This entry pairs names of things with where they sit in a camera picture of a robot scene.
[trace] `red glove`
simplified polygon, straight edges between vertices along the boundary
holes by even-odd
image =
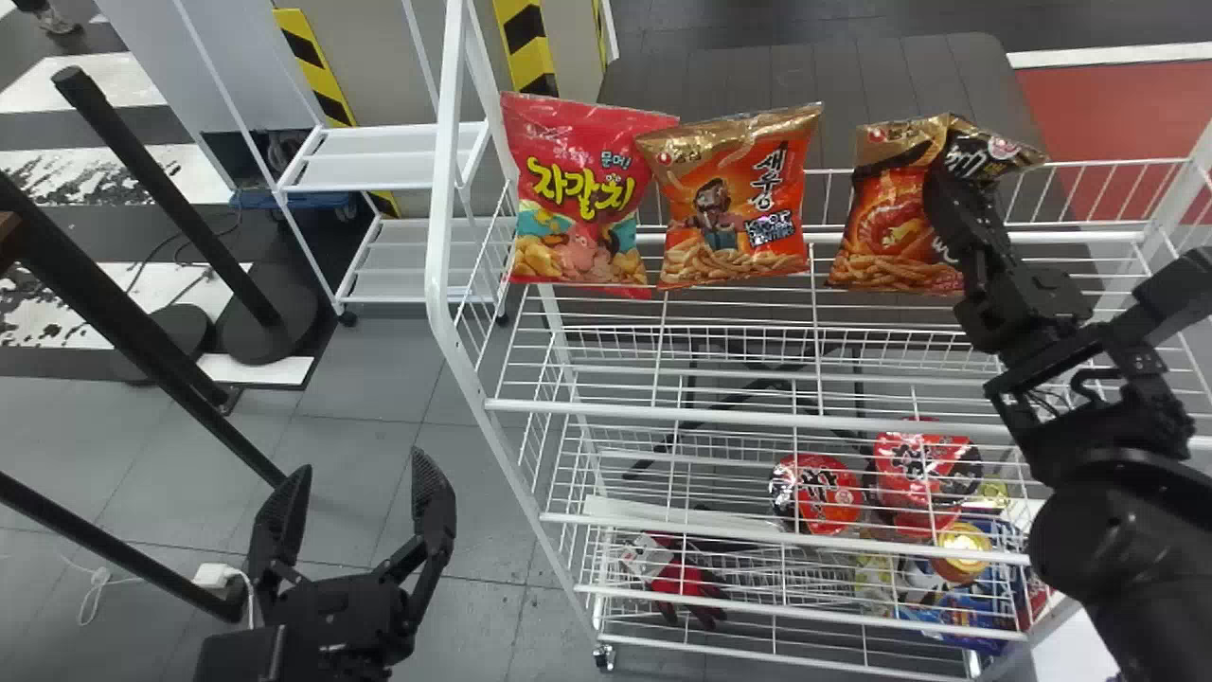
[[[687,549],[681,539],[669,535],[641,533],[623,551],[623,567],[644,580],[653,592],[682,595],[686,597],[705,597],[727,600],[720,590],[720,580],[704,568],[699,568],[694,558],[693,546]],[[657,611],[669,625],[678,625],[675,607],[670,602],[654,602]],[[727,620],[727,615],[714,607],[687,606],[686,611],[703,625],[704,630],[715,630],[716,620]]]

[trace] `power plug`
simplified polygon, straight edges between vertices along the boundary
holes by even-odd
[[[228,580],[239,575],[234,568],[225,563],[204,563],[198,567],[194,574],[194,585],[204,590],[223,590]]]

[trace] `orange snack bag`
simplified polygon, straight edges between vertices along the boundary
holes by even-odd
[[[635,138],[670,204],[658,288],[807,269],[804,160],[819,116],[816,103]]]
[[[861,125],[854,201],[827,283],[842,288],[960,294],[964,275],[926,216],[926,173],[939,154],[949,172],[989,189],[1042,164],[1039,150],[955,114]]]

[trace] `shoe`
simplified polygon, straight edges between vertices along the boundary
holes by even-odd
[[[69,22],[59,15],[59,11],[55,7],[47,7],[40,12],[34,12],[38,17],[38,25],[42,30],[53,35],[67,35],[69,33],[75,33],[80,30],[80,24],[75,22]]]

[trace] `wire rack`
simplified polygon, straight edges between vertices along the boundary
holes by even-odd
[[[454,5],[447,55],[462,50],[451,40],[463,35],[451,22],[465,19]],[[954,300],[824,286],[851,199],[850,168],[805,171],[810,267],[797,275],[650,287],[646,298],[510,285],[516,176],[481,220],[474,258],[451,259],[459,67],[450,62],[439,107],[439,149],[447,153],[435,159],[425,253],[429,320],[591,641],[966,680],[990,663],[973,641],[1024,651],[1018,644],[1029,647],[1070,613],[1059,596],[1045,592],[1039,603],[1033,596],[1023,548],[1048,491],[1031,480],[983,396],[1001,367],[967,344]],[[1024,258],[1068,270],[1096,319],[1107,319],[1179,250],[1208,242],[1210,166],[1212,132],[1190,157],[1048,164],[1004,187],[1001,205]],[[663,214],[650,191],[639,231],[650,273],[659,269]],[[467,281],[454,296],[452,262]],[[1212,327],[1202,322],[1191,333]],[[1212,391],[1200,366],[1210,346],[1202,338],[1212,337],[1193,344],[1178,334],[1160,353],[1196,420],[1193,449],[1206,452]],[[1088,367],[1104,365],[1094,357]],[[1116,386],[1096,390],[1111,396]],[[1037,409],[1042,417],[1081,401],[1060,377],[1042,388]],[[520,443],[501,426],[505,413],[525,415]],[[967,439],[979,451],[979,485],[948,486],[957,472],[927,470],[917,506],[886,505],[873,492],[893,475],[879,466],[875,443],[893,431]],[[813,534],[799,505],[790,516],[772,505],[774,464],[802,453],[828,455],[824,471],[845,470],[859,482],[845,504],[817,508],[857,508],[837,533]],[[956,522],[996,541],[949,545],[942,535]],[[681,613],[670,625],[634,566],[619,561],[641,533],[684,548],[724,596],[662,594]],[[922,567],[951,560],[984,567],[970,591],[984,600],[981,612],[999,618],[972,619],[971,603],[945,602],[930,607],[941,618],[917,618],[917,600],[933,590],[924,588]],[[685,574],[678,580],[692,586]],[[686,606],[721,608],[727,620],[709,631],[686,617]]]

